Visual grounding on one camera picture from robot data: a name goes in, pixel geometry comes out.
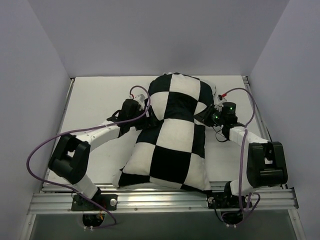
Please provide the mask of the black white checkered pillowcase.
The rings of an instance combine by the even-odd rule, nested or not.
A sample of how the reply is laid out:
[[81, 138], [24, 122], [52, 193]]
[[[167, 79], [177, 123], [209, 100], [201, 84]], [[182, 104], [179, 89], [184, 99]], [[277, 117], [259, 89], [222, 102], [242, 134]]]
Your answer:
[[194, 116], [214, 103], [215, 84], [181, 73], [165, 73], [149, 84], [148, 93], [158, 122], [140, 132], [128, 162], [112, 184], [121, 188], [154, 183], [209, 192], [206, 126]]

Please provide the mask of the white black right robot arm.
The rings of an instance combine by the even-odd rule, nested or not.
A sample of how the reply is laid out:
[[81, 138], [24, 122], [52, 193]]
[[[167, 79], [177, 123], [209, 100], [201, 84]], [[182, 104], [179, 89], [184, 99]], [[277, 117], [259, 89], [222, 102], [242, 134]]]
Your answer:
[[240, 146], [238, 179], [225, 184], [221, 207], [242, 208], [245, 199], [256, 190], [287, 183], [283, 145], [248, 131], [247, 126], [238, 121], [234, 102], [224, 102], [220, 106], [211, 104], [194, 118], [208, 127], [220, 127], [228, 141]]

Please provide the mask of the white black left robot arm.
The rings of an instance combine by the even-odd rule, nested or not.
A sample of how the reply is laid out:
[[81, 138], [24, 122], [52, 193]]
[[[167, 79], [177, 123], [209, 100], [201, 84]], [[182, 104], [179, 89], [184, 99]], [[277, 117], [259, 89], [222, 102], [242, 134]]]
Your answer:
[[49, 160], [48, 168], [72, 185], [76, 193], [82, 194], [83, 204], [90, 210], [100, 206], [99, 188], [87, 175], [90, 153], [126, 134], [131, 128], [137, 131], [156, 125], [150, 100], [141, 100], [143, 95], [126, 99], [102, 124], [91, 130], [81, 130], [81, 134], [62, 135]]

